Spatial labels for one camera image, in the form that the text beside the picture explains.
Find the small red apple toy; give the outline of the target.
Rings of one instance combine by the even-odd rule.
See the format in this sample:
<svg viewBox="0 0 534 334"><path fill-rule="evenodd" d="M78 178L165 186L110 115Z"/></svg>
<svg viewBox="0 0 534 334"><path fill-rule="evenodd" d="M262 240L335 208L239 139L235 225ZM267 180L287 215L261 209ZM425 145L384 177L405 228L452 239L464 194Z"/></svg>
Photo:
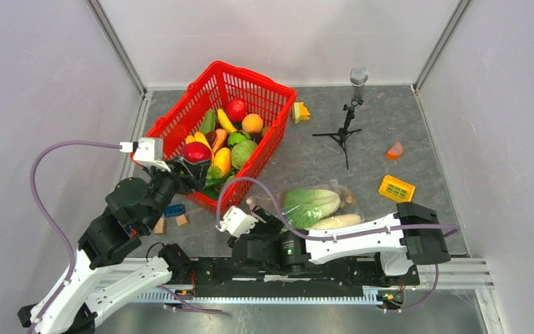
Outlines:
<svg viewBox="0 0 534 334"><path fill-rule="evenodd" d="M205 144L197 141L185 144L181 149L180 156L191 163L212 160L213 153Z"/></svg>

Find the napa cabbage toy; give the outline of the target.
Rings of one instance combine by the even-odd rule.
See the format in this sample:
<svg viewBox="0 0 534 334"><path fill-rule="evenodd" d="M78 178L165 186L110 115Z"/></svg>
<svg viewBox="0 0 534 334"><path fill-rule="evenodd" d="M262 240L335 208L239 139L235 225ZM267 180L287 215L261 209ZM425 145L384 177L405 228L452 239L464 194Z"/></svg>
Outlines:
<svg viewBox="0 0 534 334"><path fill-rule="evenodd" d="M336 192L327 189L293 189L284 193L284 214L295 229L310 229L335 213L340 205Z"/></svg>

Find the white long radish toy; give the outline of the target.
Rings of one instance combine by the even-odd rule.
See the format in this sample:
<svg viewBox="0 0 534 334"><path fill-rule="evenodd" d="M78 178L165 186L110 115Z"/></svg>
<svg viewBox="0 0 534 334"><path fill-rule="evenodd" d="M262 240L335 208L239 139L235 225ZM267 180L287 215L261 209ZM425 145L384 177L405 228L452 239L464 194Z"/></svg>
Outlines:
<svg viewBox="0 0 534 334"><path fill-rule="evenodd" d="M310 227L310 230L331 230L360 224L362 217L358 214L342 214L320 220Z"/></svg>

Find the brown longan bunch toy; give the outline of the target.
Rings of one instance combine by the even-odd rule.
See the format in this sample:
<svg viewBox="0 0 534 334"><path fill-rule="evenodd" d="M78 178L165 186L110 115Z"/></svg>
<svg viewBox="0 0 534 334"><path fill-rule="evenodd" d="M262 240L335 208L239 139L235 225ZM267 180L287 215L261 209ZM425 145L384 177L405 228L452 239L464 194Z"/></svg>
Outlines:
<svg viewBox="0 0 534 334"><path fill-rule="evenodd" d="M340 198L340 208L355 206L357 204L354 195L350 189L337 189L335 191Z"/></svg>

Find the clear zip top bag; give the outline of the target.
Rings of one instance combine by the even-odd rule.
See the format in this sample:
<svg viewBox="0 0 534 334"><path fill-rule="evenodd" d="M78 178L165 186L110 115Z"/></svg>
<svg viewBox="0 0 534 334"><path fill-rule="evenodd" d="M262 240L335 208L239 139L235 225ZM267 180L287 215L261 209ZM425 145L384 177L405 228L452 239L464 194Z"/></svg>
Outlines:
<svg viewBox="0 0 534 334"><path fill-rule="evenodd" d="M329 230L364 222L352 191L337 180L276 192L274 198L272 201L263 193L250 196L246 204L251 209L260 206L275 216L279 209L297 230Z"/></svg>

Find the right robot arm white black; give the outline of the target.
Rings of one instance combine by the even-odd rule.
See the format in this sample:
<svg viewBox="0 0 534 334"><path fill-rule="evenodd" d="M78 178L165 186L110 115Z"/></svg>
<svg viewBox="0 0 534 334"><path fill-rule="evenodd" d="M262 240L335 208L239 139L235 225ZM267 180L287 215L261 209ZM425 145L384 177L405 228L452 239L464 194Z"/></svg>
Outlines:
<svg viewBox="0 0 534 334"><path fill-rule="evenodd" d="M375 278L391 284L414 265L451 260L437 212L414 202L373 221L320 230L287 230L278 217L260 218L236 206L216 225L231 236L232 262L257 272L287 275L306 272L328 262L377 254Z"/></svg>

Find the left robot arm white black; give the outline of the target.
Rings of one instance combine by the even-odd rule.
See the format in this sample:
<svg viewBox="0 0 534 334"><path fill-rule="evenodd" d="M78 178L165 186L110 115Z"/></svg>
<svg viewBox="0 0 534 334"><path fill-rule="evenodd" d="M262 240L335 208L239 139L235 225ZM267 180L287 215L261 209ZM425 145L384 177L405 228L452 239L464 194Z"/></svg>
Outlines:
<svg viewBox="0 0 534 334"><path fill-rule="evenodd" d="M176 194L202 190L210 165L209 160L191 163L176 157L149 167L149 182L137 177L122 180L107 195L103 213L79 239L70 274L63 275L41 302L20 308L21 325L36 333L94 333L143 292L170 281L185 282L191 260L179 245L168 244L128 276L97 289L142 244L141 237L152 233Z"/></svg>

